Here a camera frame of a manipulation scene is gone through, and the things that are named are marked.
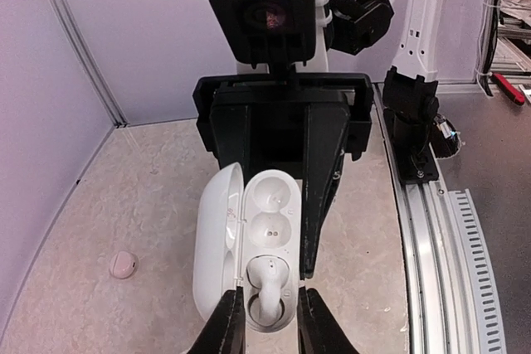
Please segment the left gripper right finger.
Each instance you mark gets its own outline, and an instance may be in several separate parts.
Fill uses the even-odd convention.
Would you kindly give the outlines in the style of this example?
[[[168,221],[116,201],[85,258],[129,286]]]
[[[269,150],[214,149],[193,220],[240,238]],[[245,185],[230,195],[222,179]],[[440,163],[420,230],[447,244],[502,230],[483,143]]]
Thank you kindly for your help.
[[[316,289],[299,288],[299,353],[351,353],[349,341]]]

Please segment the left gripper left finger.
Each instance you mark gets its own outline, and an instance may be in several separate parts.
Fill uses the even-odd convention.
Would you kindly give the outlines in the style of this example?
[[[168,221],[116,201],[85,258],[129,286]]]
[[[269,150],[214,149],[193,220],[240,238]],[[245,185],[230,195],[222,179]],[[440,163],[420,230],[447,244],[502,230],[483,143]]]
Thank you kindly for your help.
[[[221,297],[195,342],[193,354],[239,354],[245,352],[245,306],[242,287],[228,289]]]

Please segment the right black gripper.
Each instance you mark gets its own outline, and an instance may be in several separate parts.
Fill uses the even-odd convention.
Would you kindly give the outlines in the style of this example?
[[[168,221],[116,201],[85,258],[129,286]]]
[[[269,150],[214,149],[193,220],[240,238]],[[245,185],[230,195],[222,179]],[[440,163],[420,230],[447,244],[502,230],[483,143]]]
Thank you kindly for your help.
[[[373,104],[368,77],[211,76],[198,81],[192,97],[206,150],[219,168],[238,162],[244,183],[251,177],[250,162],[303,159],[302,277],[312,278],[341,152],[344,148],[357,161],[368,146]],[[347,106],[333,104],[339,101]]]

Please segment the white earbud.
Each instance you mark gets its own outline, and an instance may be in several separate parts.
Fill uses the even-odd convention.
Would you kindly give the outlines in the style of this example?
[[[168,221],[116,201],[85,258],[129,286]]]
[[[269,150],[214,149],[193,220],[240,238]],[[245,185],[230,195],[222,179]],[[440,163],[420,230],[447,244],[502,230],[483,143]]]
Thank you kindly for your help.
[[[251,318],[260,327],[273,327],[283,315],[281,290],[290,276],[289,266],[276,256],[259,256],[249,262],[247,276],[257,290],[249,302]]]

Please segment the white earbud charging case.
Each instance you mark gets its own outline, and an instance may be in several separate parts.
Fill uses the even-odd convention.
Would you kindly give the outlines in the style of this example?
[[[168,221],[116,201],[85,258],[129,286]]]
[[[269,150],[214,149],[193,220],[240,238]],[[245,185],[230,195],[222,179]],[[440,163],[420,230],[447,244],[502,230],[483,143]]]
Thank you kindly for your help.
[[[193,298],[202,319],[209,319],[228,289],[242,287],[249,327],[270,333],[290,324],[300,281],[301,209],[298,183],[280,170],[259,172],[244,183],[235,162],[210,180],[198,207],[192,274]],[[281,290],[283,315],[273,327],[260,327],[249,310],[257,290],[249,282],[247,266],[259,256],[276,256],[290,268]]]

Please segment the pink earbud charging case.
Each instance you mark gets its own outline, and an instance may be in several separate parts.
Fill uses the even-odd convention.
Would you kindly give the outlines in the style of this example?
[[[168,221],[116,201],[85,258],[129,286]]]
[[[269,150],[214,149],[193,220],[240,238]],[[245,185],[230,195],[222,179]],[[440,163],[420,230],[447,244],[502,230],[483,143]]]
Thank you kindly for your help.
[[[110,275],[116,279],[128,279],[136,271],[139,262],[136,256],[126,250],[118,251],[110,261]]]

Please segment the front aluminium rail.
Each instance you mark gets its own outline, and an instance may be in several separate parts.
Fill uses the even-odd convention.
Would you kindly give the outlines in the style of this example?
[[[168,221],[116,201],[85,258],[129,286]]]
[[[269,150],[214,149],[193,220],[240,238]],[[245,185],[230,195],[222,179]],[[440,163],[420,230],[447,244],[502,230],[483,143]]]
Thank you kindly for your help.
[[[505,353],[490,254],[469,190],[443,177],[399,180],[397,155],[381,128],[392,176],[407,282],[411,353]]]

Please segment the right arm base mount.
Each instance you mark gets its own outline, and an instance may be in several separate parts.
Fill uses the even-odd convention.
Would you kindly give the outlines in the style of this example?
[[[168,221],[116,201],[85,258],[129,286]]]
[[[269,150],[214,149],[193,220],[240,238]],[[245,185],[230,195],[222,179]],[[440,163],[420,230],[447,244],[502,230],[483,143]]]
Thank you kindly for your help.
[[[392,67],[384,80],[382,101],[399,181],[424,184],[439,178],[437,159],[451,158],[462,142],[455,126],[439,113],[438,82],[411,78]]]

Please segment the right aluminium frame post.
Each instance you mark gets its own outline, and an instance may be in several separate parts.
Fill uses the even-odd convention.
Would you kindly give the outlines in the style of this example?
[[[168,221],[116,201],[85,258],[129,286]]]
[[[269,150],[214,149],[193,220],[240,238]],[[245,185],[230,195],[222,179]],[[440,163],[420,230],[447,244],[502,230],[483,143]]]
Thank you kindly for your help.
[[[92,88],[102,103],[106,113],[109,115],[112,124],[117,128],[128,125],[128,121],[120,108],[118,101],[114,97],[105,78],[93,57],[85,38],[76,22],[67,0],[49,0],[59,23],[66,34],[68,42],[71,44],[76,58],[80,62],[86,73]]]

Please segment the red handled tool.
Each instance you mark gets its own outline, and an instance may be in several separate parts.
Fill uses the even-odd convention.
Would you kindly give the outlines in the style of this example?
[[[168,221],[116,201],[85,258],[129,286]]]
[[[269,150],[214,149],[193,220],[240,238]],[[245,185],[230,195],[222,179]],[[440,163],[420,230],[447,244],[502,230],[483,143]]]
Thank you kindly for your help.
[[[492,73],[490,79],[513,104],[518,106],[523,106],[525,104],[524,95],[517,90],[503,75],[499,73]]]

